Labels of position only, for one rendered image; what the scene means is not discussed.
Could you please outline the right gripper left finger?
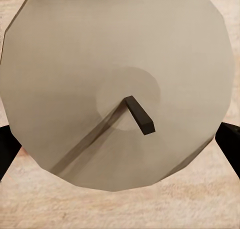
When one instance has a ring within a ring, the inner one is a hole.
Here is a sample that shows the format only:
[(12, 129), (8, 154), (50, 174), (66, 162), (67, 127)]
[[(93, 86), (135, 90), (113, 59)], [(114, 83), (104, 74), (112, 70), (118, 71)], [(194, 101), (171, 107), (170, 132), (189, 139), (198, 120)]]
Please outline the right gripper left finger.
[(0, 181), (6, 174), (22, 145), (12, 134), (10, 125), (0, 127)]

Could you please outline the pillar candle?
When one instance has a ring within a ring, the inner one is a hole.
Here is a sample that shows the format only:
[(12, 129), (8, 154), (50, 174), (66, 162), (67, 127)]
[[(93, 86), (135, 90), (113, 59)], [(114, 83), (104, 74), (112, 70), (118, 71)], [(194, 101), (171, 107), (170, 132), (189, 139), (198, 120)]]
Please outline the pillar candle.
[(25, 0), (4, 32), (0, 96), (41, 168), (119, 192), (181, 171), (213, 141), (235, 65), (211, 0)]

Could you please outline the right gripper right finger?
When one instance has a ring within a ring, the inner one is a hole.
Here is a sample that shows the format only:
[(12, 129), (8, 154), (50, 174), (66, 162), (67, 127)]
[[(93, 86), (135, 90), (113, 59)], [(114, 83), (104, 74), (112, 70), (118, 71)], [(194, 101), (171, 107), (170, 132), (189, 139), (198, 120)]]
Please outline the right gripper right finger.
[(222, 122), (215, 140), (240, 178), (240, 126)]

